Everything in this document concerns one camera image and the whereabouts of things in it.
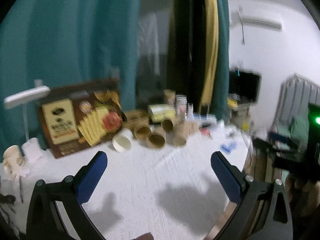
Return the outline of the white paper cup lying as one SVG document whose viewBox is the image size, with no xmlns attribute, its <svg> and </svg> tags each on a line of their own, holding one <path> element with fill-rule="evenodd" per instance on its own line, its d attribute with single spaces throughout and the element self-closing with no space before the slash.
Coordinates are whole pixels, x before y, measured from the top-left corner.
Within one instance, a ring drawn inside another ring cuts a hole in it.
<svg viewBox="0 0 320 240">
<path fill-rule="evenodd" d="M 131 149 L 133 134 L 130 129 L 124 128 L 112 139 L 112 145 L 117 152 Z"/>
</svg>

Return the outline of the brown paper cup lying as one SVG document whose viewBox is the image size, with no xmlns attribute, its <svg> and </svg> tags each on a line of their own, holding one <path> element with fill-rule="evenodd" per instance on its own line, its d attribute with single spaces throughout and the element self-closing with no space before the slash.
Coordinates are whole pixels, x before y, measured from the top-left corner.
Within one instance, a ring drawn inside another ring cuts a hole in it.
<svg viewBox="0 0 320 240">
<path fill-rule="evenodd" d="M 160 149 L 165 145 L 165 131 L 161 126 L 157 126 L 146 137 L 146 144 L 149 148 Z"/>
<path fill-rule="evenodd" d="M 166 133 L 173 132 L 177 125 L 178 125 L 177 118 L 165 118 L 161 122 L 161 127 Z"/>
<path fill-rule="evenodd" d="M 185 121 L 174 128 L 173 145 L 183 147 L 186 145 L 188 137 L 199 131 L 199 126 L 196 122 Z"/>
<path fill-rule="evenodd" d="M 137 140 L 145 140 L 151 134 L 149 125 L 141 124 L 135 127 L 134 135 Z"/>
</svg>

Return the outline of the upright brown paper cup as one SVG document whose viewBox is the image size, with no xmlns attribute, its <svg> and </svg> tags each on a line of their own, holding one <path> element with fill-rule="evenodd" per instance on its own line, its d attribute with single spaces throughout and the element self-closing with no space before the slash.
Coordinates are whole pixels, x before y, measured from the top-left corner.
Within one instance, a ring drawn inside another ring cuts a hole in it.
<svg viewBox="0 0 320 240">
<path fill-rule="evenodd" d="M 176 92 L 171 89 L 165 89 L 163 90 L 163 93 L 165 102 L 169 104 L 171 107 L 174 107 L 176 100 Z"/>
</svg>

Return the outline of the white ceramic mug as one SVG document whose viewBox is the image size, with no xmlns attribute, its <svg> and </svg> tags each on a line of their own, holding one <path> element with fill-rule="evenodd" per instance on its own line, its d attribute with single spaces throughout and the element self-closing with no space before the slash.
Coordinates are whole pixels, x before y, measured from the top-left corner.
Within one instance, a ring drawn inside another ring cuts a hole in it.
<svg viewBox="0 0 320 240">
<path fill-rule="evenodd" d="M 18 145 L 12 145 L 3 153 L 4 171 L 11 180 L 17 177 L 27 177 L 30 173 L 29 168 L 21 154 Z"/>
</svg>

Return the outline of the white desk lamp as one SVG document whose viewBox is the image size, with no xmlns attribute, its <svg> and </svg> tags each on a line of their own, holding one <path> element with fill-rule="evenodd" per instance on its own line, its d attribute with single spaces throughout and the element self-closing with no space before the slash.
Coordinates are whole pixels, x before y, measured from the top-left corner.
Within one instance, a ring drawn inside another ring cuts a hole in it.
<svg viewBox="0 0 320 240">
<path fill-rule="evenodd" d="M 49 93 L 50 88 L 44 85 L 43 80 L 36 79 L 34 80 L 34 88 L 12 94 L 4 99 L 5 109 L 22 106 L 25 143 L 21 146 L 21 149 L 31 163 L 42 157 L 43 150 L 40 148 L 39 140 L 35 137 L 31 138 L 29 135 L 28 103 L 45 98 Z"/>
</svg>

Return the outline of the brown cracker box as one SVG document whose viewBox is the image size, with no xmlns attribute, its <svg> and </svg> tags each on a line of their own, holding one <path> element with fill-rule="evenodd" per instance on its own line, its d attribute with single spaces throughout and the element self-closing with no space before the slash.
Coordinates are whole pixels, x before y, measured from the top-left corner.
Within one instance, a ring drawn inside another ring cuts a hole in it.
<svg viewBox="0 0 320 240">
<path fill-rule="evenodd" d="M 123 125 L 118 80 L 54 88 L 41 99 L 39 119 L 54 158 L 108 142 Z"/>
</svg>

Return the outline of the black television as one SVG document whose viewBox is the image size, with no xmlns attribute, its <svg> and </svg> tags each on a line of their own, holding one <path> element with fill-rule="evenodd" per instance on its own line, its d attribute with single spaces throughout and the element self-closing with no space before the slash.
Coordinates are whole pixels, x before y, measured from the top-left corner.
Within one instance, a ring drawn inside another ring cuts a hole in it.
<svg viewBox="0 0 320 240">
<path fill-rule="evenodd" d="M 260 91 L 261 75 L 258 73 L 234 69 L 229 71 L 230 98 L 238 103 L 256 103 Z"/>
</svg>

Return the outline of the small glass jar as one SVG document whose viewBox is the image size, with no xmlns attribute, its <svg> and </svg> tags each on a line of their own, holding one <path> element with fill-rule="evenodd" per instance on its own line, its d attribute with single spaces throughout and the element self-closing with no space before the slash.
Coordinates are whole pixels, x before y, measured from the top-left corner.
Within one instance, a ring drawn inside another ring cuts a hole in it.
<svg viewBox="0 0 320 240">
<path fill-rule="evenodd" d="M 176 95 L 176 113 L 185 115 L 187 112 L 187 97 L 185 95 Z"/>
</svg>

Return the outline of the brown paper bowl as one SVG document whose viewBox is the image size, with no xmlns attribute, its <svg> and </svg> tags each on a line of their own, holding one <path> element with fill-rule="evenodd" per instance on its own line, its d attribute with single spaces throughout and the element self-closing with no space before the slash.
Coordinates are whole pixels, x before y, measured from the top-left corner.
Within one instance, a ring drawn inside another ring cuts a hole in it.
<svg viewBox="0 0 320 240">
<path fill-rule="evenodd" d="M 148 113 L 142 109 L 125 111 L 123 116 L 123 127 L 130 130 L 139 125 L 148 125 L 150 121 Z"/>
</svg>

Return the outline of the yellow tissue pack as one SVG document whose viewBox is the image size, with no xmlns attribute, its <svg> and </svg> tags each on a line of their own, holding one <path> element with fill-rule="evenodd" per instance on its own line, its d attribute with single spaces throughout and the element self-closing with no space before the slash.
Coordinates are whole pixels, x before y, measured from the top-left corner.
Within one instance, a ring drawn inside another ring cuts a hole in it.
<svg viewBox="0 0 320 240">
<path fill-rule="evenodd" d="M 167 104 L 148 105 L 148 115 L 152 122 L 161 122 L 166 118 L 174 118 L 176 111 L 173 107 Z"/>
</svg>

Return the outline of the teal curtain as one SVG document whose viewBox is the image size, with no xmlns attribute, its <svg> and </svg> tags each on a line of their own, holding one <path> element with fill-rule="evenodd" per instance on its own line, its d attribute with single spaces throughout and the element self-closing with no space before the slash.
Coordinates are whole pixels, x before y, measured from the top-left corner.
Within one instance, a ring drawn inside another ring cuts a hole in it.
<svg viewBox="0 0 320 240">
<path fill-rule="evenodd" d="M 119 73 L 120 103 L 135 108 L 140 0 L 16 0 L 1 23 L 1 98 Z"/>
</svg>

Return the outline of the white air conditioner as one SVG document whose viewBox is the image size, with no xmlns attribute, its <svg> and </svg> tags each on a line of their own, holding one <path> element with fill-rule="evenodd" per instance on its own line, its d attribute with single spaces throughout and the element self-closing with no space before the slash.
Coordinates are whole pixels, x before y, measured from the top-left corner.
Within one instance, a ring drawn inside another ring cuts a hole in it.
<svg viewBox="0 0 320 240">
<path fill-rule="evenodd" d="M 273 30 L 282 30 L 283 28 L 283 25 L 280 21 L 274 21 L 261 17 L 244 16 L 238 11 L 231 12 L 229 19 L 231 20 L 230 27 L 235 27 L 237 25 L 241 25 L 243 27 L 244 25 L 248 25 Z"/>
</svg>

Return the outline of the yellow curtain strip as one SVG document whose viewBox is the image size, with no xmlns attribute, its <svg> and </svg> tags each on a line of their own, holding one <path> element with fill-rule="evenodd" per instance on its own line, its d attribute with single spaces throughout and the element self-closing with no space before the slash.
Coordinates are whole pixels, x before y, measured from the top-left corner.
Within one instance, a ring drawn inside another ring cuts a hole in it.
<svg viewBox="0 0 320 240">
<path fill-rule="evenodd" d="M 206 11 L 206 58 L 200 104 L 211 103 L 219 50 L 219 13 L 217 0 L 204 0 Z"/>
</svg>

